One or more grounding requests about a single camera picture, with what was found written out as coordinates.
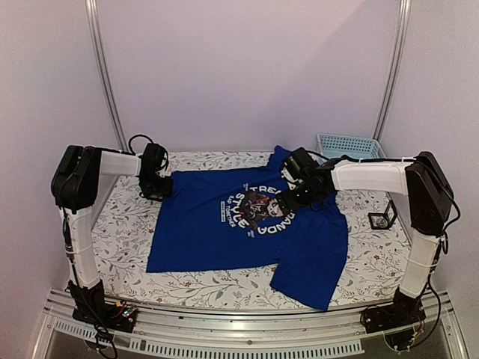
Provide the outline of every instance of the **blue t-shirt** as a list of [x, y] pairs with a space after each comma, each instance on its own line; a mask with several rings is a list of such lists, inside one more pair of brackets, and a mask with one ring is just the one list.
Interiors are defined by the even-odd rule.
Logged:
[[173, 172], [159, 212], [147, 272], [243, 269], [278, 263], [271, 287], [327, 310], [347, 258], [347, 222], [331, 194], [318, 208], [284, 216], [287, 189], [277, 146], [267, 166]]

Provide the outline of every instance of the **white wall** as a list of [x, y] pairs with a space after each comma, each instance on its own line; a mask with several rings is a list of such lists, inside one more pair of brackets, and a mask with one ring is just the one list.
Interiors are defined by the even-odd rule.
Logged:
[[103, 0], [106, 56], [126, 136], [169, 150], [313, 147], [369, 137], [399, 1]]
[[56, 166], [68, 144], [118, 146], [83, 1], [0, 1], [0, 44], [0, 358], [17, 359], [67, 279]]
[[436, 273], [479, 358], [479, 3], [413, 1], [397, 89], [382, 139], [390, 156], [435, 154], [463, 211]]

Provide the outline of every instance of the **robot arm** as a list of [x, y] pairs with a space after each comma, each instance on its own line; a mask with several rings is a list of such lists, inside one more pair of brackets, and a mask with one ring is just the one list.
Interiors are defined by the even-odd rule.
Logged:
[[277, 194], [283, 213], [320, 202], [334, 191], [387, 191], [409, 197], [412, 248], [406, 272], [390, 307], [364, 312], [367, 332], [381, 331], [422, 318], [420, 297], [439, 259], [445, 222], [454, 196], [431, 153], [400, 160], [355, 160], [347, 156], [319, 165], [300, 147], [283, 163], [293, 179], [290, 189]]
[[123, 315], [117, 316], [119, 309], [105, 303], [91, 241], [92, 206], [102, 174], [138, 177], [141, 196], [148, 200], [171, 196], [172, 179], [159, 175], [167, 164], [166, 150], [153, 143], [140, 156], [96, 147], [69, 146], [65, 151], [53, 177], [52, 193], [60, 208], [65, 252], [71, 264], [68, 286], [77, 307], [73, 318], [132, 330], [135, 316], [131, 308], [123, 308]]

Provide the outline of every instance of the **plastic basket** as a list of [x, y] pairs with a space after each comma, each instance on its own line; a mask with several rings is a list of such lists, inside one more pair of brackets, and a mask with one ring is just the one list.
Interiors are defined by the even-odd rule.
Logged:
[[333, 159], [348, 155], [354, 159], [379, 158], [379, 142], [371, 138], [350, 136], [317, 135], [318, 152]]

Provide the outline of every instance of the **floral tablecloth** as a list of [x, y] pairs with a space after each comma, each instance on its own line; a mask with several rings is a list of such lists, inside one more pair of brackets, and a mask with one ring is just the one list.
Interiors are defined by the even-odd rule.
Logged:
[[[172, 153], [168, 171], [262, 166], [269, 153]], [[342, 191], [347, 217], [347, 263], [331, 307], [389, 299], [403, 276], [409, 243], [396, 221], [372, 230], [367, 214], [384, 212], [385, 193]], [[148, 274], [146, 265], [161, 203], [139, 196], [138, 179], [120, 177], [93, 228], [97, 265], [108, 295], [143, 302], [225, 309], [292, 309], [305, 306], [270, 288], [276, 266], [230, 271]]]

